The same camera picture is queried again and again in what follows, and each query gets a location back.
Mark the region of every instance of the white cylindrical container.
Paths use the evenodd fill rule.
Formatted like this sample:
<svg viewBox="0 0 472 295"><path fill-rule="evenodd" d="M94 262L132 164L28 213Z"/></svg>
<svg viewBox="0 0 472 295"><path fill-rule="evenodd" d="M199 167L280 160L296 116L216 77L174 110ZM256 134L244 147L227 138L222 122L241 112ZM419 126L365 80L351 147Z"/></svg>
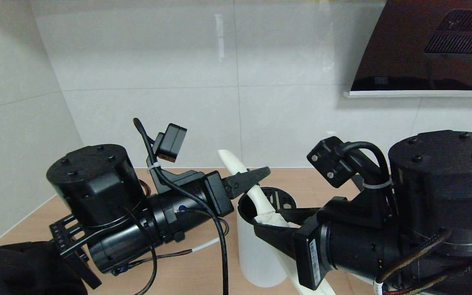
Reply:
<svg viewBox="0 0 472 295"><path fill-rule="evenodd" d="M281 189L262 187L275 209L295 208L294 199ZM252 220L256 208L247 195L238 201L238 253L240 268L245 278L262 288L273 287L285 280L287 274L270 246L256 237Z"/></svg>

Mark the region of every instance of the wooden table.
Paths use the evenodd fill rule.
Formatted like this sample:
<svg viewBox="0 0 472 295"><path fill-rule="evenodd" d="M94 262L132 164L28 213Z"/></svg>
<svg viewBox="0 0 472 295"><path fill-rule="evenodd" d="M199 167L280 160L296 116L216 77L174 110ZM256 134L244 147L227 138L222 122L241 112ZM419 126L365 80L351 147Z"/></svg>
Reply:
<svg viewBox="0 0 472 295"><path fill-rule="evenodd" d="M174 173L185 171L184 169L169 170ZM213 169L196 170L210 172ZM225 169L218 170L222 177L229 175ZM142 169L137 172L139 178L149 183L150 187L154 189L148 172ZM341 188L335 189L312 168L274 168L270 176L261 181L260 184L262 186L279 187L290 193L296 200L298 207L321 207L333 196L339 195L352 198L358 194L358 189L351 181ZM69 213L61 199L56 196L2 237L0 245L23 241L47 241L51 239L48 225ZM230 233L227 236L230 293L233 295L297 294L288 279L272 288L260 288L244 278L238 262L236 214L230 214L225 217L225 220L230 224ZM214 224L206 222L187 232L184 241L162 245L156 249L156 252L157 254L164 254L189 249L216 236L217 232ZM103 282L96 290L89 288L89 294L91 295L134 294L146 284L152 271L152 264L144 263L115 277L110 273L100 273L94 265L91 265L91 267ZM332 271L328 273L326 279L337 295L372 295L373 293L371 285L342 271ZM156 281L148 294L220 295L221 287L221 250L217 243L192 254L158 260Z"/></svg>

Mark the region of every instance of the label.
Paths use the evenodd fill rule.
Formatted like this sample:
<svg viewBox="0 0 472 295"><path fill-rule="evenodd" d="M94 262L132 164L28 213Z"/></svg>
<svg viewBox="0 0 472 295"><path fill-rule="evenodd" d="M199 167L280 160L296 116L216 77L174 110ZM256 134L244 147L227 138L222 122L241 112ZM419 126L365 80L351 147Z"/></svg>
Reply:
<svg viewBox="0 0 472 295"><path fill-rule="evenodd" d="M313 239L309 243L309 250L311 251L311 263L313 265L314 284L317 285L320 282L320 265L318 264L318 251L316 249L315 239Z"/></svg>

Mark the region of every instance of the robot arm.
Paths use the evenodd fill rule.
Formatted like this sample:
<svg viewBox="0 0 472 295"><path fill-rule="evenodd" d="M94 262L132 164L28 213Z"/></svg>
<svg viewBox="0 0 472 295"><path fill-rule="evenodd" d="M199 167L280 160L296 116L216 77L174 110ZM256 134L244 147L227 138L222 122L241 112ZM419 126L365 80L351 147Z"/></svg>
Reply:
<svg viewBox="0 0 472 295"><path fill-rule="evenodd" d="M137 257L182 241L207 221L208 215L193 212L205 213L202 202L215 218L225 216L234 211L230 200L270 173L261 168L221 178L217 171L161 170L154 155L174 161L185 132L169 125L154 141L144 137L154 153L147 160L157 191L152 195L122 146L87 146L56 161L47 179L72 214L50 226L51 241L0 248L0 294L26 294L36 284L85 294L81 279L92 288L101 284L88 268L90 259L101 272L118 275ZM378 165L360 149L373 151ZM421 133L395 144L388 158L392 181L373 144L322 140L309 162L334 187L353 179L360 193L351 201L334 197L322 208L279 209L300 228L255 224L256 235L294 259L300 284L312 290L340 269L373 281L379 295L472 295L472 133ZM58 276L49 275L53 267ZM19 276L31 280L15 280Z"/></svg>
<svg viewBox="0 0 472 295"><path fill-rule="evenodd" d="M377 155L374 166L356 149L372 147L322 140L309 162L334 187L359 172L361 192L322 208L280 209L301 227L256 224L256 235L296 260L309 289L341 269L374 281L380 295L472 295L472 133L421 133L395 144L394 192L385 161Z"/></svg>

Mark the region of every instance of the white plastic object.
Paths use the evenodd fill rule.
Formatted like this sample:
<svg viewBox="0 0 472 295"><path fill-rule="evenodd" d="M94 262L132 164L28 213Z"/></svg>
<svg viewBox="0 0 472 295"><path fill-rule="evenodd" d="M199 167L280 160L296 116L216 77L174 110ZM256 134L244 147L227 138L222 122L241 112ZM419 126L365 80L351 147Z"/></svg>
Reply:
<svg viewBox="0 0 472 295"><path fill-rule="evenodd" d="M225 167L232 175L238 172L247 172L247 168L245 167L245 165L232 152L228 150L219 150L218 155L220 156L221 161L223 162ZM261 212L261 214L263 215L269 215L270 213L274 213L274 208L267 200L267 197L262 192L262 189L259 186L255 185L254 187L252 187L251 190L253 191L249 191L247 195L253 201L254 206L256 207L256 212L258 214L260 214ZM288 223L283 219L281 215L279 215L279 218L281 220L278 220L278 218L275 216L275 218L269 220L269 222L279 222L285 224L282 226L288 226ZM287 273L287 276L289 277L290 281L292 282L292 284L300 295L336 295L333 291L333 288L330 287L326 279L322 280L322 283L315 291L300 285L300 282L298 281L298 270L296 268L296 262L294 261L294 259L290 258L286 254L283 254L281 251L277 250L272 246L270 246L270 248L273 250L280 265L283 267L283 270L285 271L285 273Z"/></svg>
<svg viewBox="0 0 472 295"><path fill-rule="evenodd" d="M255 286L270 288L287 278L270 246L254 234L254 226L237 212L238 258L243 276Z"/></svg>

